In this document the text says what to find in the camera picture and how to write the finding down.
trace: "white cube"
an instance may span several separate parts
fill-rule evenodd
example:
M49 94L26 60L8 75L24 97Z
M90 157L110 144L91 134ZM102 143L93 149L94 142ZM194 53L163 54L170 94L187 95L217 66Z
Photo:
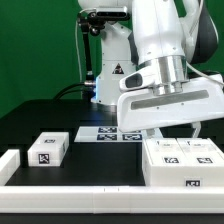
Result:
M28 150L29 166L60 166L68 146L68 132L43 132Z
M147 139L142 169L147 186L223 187L224 156L210 139Z

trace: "green wall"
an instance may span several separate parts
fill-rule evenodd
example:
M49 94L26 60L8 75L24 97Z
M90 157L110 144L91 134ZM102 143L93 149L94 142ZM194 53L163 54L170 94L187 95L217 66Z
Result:
M181 11L181 1L176 2ZM207 5L220 34L220 47L199 68L223 72L224 1L207 0ZM75 49L79 10L77 0L0 0L0 117L24 101L51 99L63 87L79 82ZM101 69L99 42L91 38L95 74ZM79 43L82 50L80 33Z

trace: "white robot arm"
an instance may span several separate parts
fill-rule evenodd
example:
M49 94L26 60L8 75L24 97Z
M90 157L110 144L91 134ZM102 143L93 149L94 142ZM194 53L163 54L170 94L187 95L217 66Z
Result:
M83 8L96 11L103 6L108 12L125 6L132 14L133 34L129 39L134 45L132 58L137 58L133 62L139 69L132 73L133 67L126 69L129 74L117 77L113 85L114 89L120 87L125 92L120 97L117 95L121 131L194 123L224 116L221 86L205 78L189 80L187 77L187 63L205 62L218 46L218 34L203 0L183 0L187 12L184 18L178 17L174 0L79 0L79 3ZM220 75L213 79L222 81ZM102 88L101 84L103 96L107 88Z

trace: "black table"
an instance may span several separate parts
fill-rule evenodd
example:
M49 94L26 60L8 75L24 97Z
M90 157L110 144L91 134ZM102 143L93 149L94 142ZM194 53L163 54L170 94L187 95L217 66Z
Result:
M116 114L82 100L34 100L0 119L0 154L20 149L21 166L7 186L144 186L141 143L74 143L80 126L117 126ZM224 149L224 120L202 123L200 137ZM70 147L60 168L29 169L27 150L41 132L67 131ZM187 137L188 126L162 129L166 137ZM0 223L224 223L223 215L176 214L0 214Z

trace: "cable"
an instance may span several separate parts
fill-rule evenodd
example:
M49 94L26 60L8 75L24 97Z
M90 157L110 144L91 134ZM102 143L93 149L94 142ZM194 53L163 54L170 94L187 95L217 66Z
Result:
M77 87L77 86L84 86L84 82L80 82L80 83L76 83L76 84L72 84L64 89L62 89L53 99L57 99L61 94L63 94L64 92L66 92L67 90L69 89L72 89L74 87Z
M96 8L89 8L89 9L83 9L79 13L88 12L96 10ZM81 59L80 59L80 50L79 50L79 41L78 41L78 22L76 21L75 26L75 45L76 45L76 52L77 52L77 59L78 59L78 67L79 67L79 80L82 82L82 66L81 66Z
M211 80L212 82L215 82L215 83L218 83L218 84L224 86L224 83L223 83L223 82L217 81L217 80L211 78L210 76L204 74L203 72L198 71L196 68L194 68L193 66L191 66L188 62L187 62L187 67L190 68L190 69L191 69L193 72L195 72L196 74L198 74L198 75L200 75L200 76L202 76L202 77L204 77L204 78L206 78L206 79L209 79L209 80Z
M81 67L80 52L79 52L78 22L77 21L76 21L76 26L75 26L75 45L76 45L78 67L79 67L79 81L82 82L82 67Z
M77 92L81 92L81 91L85 91L83 89L76 89L76 90L71 90L71 91L67 91L62 93L61 95L59 95L57 98L55 98L54 100L59 100L61 97L63 97L64 95L70 94L70 93L77 93Z
M200 2L200 7L199 7L199 11L198 11L198 16L197 19L195 20L195 23L192 25L191 29L190 29L190 35L192 36L196 26L198 25L199 21L200 21L200 17L201 17L201 12L204 6L204 0L201 0Z

